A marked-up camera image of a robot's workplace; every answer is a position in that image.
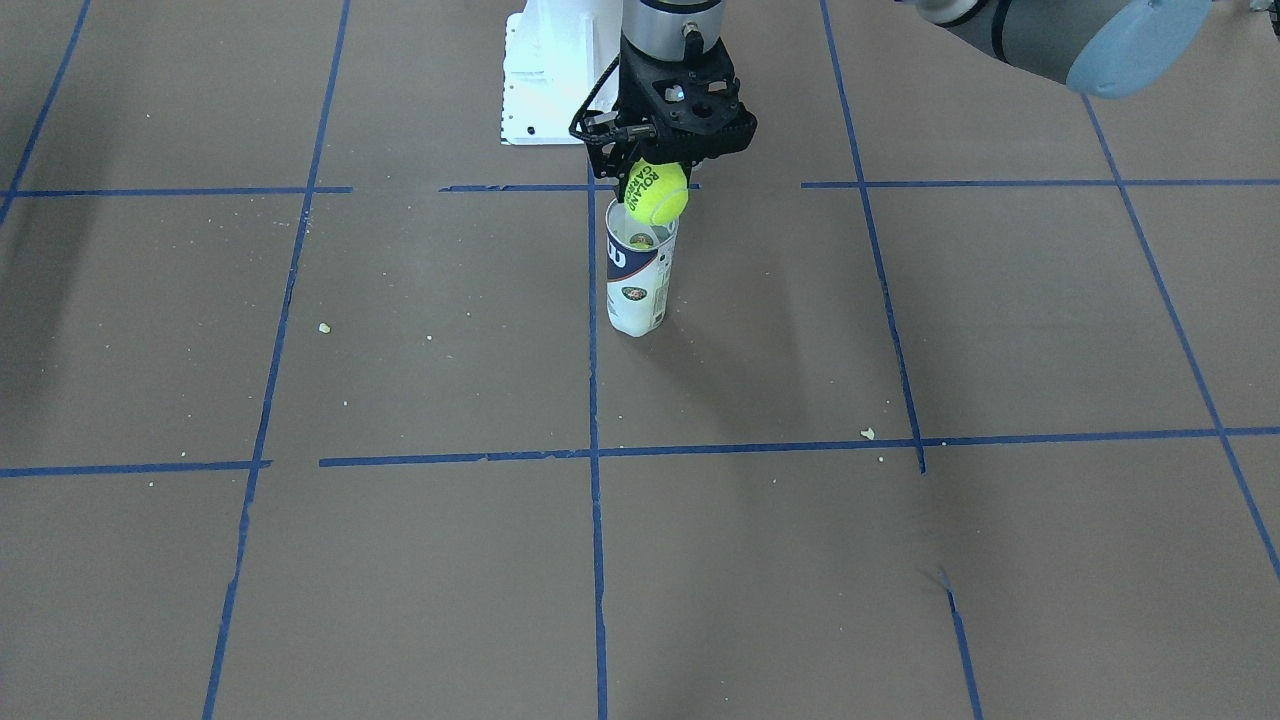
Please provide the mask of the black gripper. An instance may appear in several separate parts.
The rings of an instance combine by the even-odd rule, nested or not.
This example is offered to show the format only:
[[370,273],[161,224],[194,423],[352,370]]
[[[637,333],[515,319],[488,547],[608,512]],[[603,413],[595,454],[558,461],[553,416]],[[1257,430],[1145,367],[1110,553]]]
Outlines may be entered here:
[[677,154],[677,145],[692,136],[677,131],[669,115],[684,109],[684,91],[676,90],[673,101],[666,99],[666,91],[685,82],[694,68],[622,46],[618,72],[617,118],[573,118],[570,124],[570,135],[588,150],[593,177],[616,181],[614,197],[622,202],[637,161],[676,163],[685,184],[699,190],[698,173],[705,160]]

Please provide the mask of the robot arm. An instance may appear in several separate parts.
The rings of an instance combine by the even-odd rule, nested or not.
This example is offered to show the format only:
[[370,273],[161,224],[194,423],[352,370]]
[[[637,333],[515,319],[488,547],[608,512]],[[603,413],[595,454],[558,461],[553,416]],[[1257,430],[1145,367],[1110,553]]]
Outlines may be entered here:
[[[591,172],[628,186],[640,163],[699,163],[741,152],[756,118],[721,37],[722,1],[625,1],[620,50],[595,88],[617,78],[611,109],[590,91],[570,119]],[[1207,1],[919,1],[916,13],[1005,65],[1093,97],[1152,85],[1188,50]]]

